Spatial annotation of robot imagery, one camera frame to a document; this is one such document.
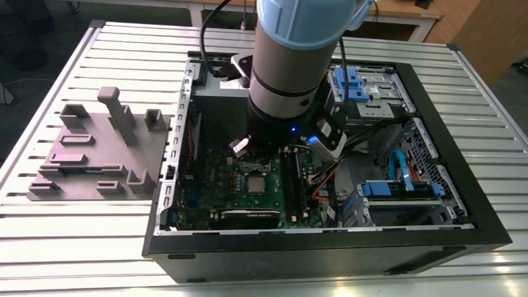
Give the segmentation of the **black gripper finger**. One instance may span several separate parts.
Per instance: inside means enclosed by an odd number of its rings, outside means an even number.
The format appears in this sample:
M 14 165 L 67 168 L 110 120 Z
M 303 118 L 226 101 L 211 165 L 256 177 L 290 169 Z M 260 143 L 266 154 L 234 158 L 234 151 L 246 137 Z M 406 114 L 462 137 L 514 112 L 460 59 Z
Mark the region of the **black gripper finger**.
M 230 144 L 230 149 L 235 155 L 246 155 L 248 153 L 251 136 L 246 136 L 243 139 L 235 139 Z

